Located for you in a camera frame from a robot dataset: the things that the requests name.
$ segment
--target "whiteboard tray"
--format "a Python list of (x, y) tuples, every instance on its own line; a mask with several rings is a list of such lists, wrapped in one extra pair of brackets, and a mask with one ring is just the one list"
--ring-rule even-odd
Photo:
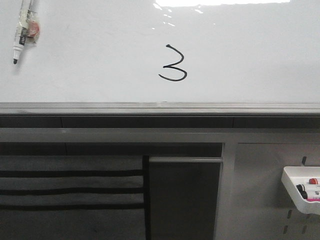
[(296, 187), (298, 184), (309, 184), (311, 178), (320, 178), (320, 167), (285, 166), (281, 181), (300, 212), (320, 215), (320, 201), (309, 202), (303, 199)]

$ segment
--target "black trim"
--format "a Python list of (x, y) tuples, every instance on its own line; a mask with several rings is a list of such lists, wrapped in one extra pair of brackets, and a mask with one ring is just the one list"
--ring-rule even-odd
[(128, 210), (143, 209), (143, 203), (132, 204), (79, 204), (79, 205), (3, 205), (0, 204), (0, 210), (10, 211), (64, 211), (64, 210)]
[(151, 240), (149, 156), (142, 157), (145, 239)]
[(132, 177), (142, 175), (143, 170), (0, 171), (0, 178)]
[(98, 187), (70, 187), (58, 189), (43, 189), (43, 190), (6, 190), (0, 189), (0, 195), (8, 196), (26, 196), (26, 195), (61, 195), (61, 194), (143, 194), (142, 187), (132, 188), (98, 188)]

